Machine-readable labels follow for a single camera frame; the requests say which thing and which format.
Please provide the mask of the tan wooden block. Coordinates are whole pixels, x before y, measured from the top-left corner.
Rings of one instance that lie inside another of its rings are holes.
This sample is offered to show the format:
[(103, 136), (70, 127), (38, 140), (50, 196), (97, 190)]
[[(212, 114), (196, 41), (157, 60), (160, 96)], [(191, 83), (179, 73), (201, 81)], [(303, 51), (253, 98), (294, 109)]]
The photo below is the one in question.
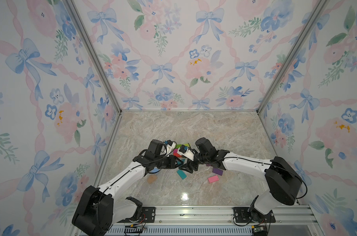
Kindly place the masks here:
[(148, 184), (152, 184), (155, 181), (157, 181), (157, 179), (158, 179), (157, 175), (150, 175), (147, 179), (147, 182), (148, 182)]

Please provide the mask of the magenta block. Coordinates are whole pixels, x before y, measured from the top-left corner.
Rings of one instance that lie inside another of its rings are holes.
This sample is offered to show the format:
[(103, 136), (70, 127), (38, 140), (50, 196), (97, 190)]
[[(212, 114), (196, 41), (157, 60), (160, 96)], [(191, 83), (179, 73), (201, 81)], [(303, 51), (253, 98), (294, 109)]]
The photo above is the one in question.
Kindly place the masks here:
[(179, 154), (179, 152), (178, 152), (178, 149), (175, 149), (175, 150), (173, 151), (173, 155), (178, 156), (178, 157), (181, 156), (181, 155)]

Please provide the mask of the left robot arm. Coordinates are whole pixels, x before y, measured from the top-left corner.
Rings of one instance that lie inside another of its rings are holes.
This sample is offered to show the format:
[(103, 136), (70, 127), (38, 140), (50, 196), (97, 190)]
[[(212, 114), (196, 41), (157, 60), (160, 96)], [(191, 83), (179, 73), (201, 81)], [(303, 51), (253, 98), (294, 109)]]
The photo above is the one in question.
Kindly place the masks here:
[(87, 187), (73, 215), (72, 224), (88, 236), (103, 236), (114, 223), (125, 219), (139, 220), (143, 204), (120, 196), (153, 169), (175, 169), (181, 165), (173, 155), (177, 143), (171, 140), (152, 140), (149, 147), (135, 156), (116, 177), (98, 187)]

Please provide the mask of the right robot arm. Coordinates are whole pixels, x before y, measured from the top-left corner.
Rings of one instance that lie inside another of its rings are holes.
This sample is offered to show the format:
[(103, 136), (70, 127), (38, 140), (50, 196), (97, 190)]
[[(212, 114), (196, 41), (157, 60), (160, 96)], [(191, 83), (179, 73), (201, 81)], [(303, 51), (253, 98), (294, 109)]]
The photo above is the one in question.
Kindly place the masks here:
[(211, 165), (223, 171), (239, 171), (266, 181), (268, 190), (258, 195), (250, 205), (250, 221), (263, 222), (274, 208), (292, 206), (305, 182), (281, 157), (256, 159), (235, 154), (229, 150), (216, 149), (210, 140), (200, 138), (195, 143), (197, 150), (181, 146), (177, 153), (187, 159), (180, 170), (193, 173), (201, 164)]

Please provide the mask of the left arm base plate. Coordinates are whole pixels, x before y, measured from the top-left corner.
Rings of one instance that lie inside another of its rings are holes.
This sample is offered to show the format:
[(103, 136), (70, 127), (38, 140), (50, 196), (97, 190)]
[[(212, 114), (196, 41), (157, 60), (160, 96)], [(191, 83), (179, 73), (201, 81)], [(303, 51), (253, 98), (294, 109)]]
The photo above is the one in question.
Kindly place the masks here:
[(138, 207), (131, 218), (125, 218), (118, 223), (154, 223), (156, 216), (156, 207)]

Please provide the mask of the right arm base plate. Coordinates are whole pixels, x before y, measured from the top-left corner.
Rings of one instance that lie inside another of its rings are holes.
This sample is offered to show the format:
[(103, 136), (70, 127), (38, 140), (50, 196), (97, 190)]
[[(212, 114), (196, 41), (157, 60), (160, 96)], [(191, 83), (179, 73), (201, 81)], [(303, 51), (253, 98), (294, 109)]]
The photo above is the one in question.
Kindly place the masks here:
[(234, 207), (233, 215), (236, 223), (275, 223), (276, 219), (273, 211), (271, 210), (268, 214), (262, 215), (257, 210), (251, 210), (249, 207)]

